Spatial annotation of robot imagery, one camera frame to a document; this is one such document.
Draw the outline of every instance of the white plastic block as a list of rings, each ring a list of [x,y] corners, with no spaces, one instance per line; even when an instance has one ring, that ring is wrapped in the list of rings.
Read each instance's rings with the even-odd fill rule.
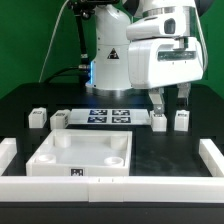
[[[123,177],[92,177],[89,202],[123,202]]]
[[[47,110],[45,108],[35,108],[30,113],[29,117],[30,128],[43,128],[47,121]]]
[[[26,164],[27,176],[128,176],[132,132],[55,129]]]
[[[167,119],[164,114],[155,114],[150,112],[151,127],[154,132],[165,132],[167,128]]]
[[[124,189],[124,202],[224,202],[222,178],[124,177]]]
[[[213,177],[224,177],[224,157],[211,139],[201,139],[199,155]]]
[[[89,201],[88,177],[1,177],[1,202]]]
[[[178,110],[175,116],[175,131],[188,131],[190,112],[186,110]]]
[[[16,153],[16,139],[5,138],[0,144],[0,175],[4,173]]]
[[[51,130],[64,129],[69,124],[70,110],[58,110],[51,118]]]

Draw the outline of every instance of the blue light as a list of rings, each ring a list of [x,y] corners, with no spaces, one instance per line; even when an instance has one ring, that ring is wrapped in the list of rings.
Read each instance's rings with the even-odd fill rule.
[[[93,61],[90,63],[90,84],[93,84]]]

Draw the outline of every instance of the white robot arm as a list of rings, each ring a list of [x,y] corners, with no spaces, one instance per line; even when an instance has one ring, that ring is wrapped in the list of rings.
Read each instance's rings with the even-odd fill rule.
[[[195,24],[200,24],[196,12],[194,0],[144,2],[144,18],[127,28],[127,38],[132,41],[129,76],[134,88],[151,89],[202,78],[206,56],[203,61],[196,38]]]

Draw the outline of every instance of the cable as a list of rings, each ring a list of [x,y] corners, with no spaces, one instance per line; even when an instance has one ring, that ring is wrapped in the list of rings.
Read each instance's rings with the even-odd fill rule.
[[[41,82],[42,77],[43,77],[43,74],[44,74],[44,70],[45,70],[45,67],[46,67],[46,64],[47,64],[47,60],[48,60],[49,54],[51,52],[52,44],[54,42],[55,34],[57,32],[57,29],[58,29],[58,24],[59,24],[59,22],[61,20],[61,16],[62,16],[62,13],[64,11],[64,8],[66,7],[66,5],[67,5],[68,2],[69,2],[69,0],[66,0],[65,1],[65,3],[62,5],[61,10],[60,10],[60,12],[58,14],[58,18],[56,20],[56,23],[55,23],[55,26],[54,26],[54,31],[53,31],[53,34],[52,34],[52,37],[51,37],[50,45],[48,47],[48,51],[47,51],[47,54],[46,54],[46,57],[45,57],[45,60],[44,60],[44,64],[43,64],[43,67],[42,67],[42,70],[41,70],[41,74],[40,74],[40,78],[39,78],[39,83]]]
[[[206,48],[206,44],[205,44],[205,39],[204,39],[204,35],[203,35],[203,32],[202,32],[201,23],[200,23],[200,20],[199,20],[199,16],[198,16],[197,9],[195,9],[195,12],[196,12],[198,32],[199,32],[199,36],[200,36],[201,44],[202,44],[202,49],[203,49],[203,55],[204,55],[203,71],[205,72],[206,69],[207,69],[207,67],[208,67],[208,52],[207,52],[207,48]]]
[[[70,76],[71,74],[63,74],[64,72],[67,72],[67,71],[71,71],[71,70],[78,70],[79,68],[78,67],[69,67],[69,68],[64,68],[64,69],[61,69],[57,72],[55,72],[51,77],[47,78],[44,83],[49,83],[52,79],[58,77],[58,76]]]

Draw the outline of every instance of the table surface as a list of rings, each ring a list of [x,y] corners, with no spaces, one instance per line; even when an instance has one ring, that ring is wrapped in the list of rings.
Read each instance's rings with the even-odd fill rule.
[[[133,176],[211,176],[198,155],[199,139],[211,138],[224,150],[224,100],[209,87],[193,85],[190,94],[188,132],[174,131],[177,88],[165,88],[167,132],[152,132],[141,125],[71,125],[69,128],[126,130],[133,132],[130,175]],[[48,122],[43,129],[29,129],[28,115],[33,108],[45,107]],[[50,133],[49,118],[60,109],[147,109],[152,104],[147,92],[123,98],[95,96],[75,84],[24,84],[0,100],[0,138],[13,137],[18,153],[3,175],[25,175],[25,164]],[[13,223],[221,223],[224,205],[185,203],[0,203],[0,218]]]

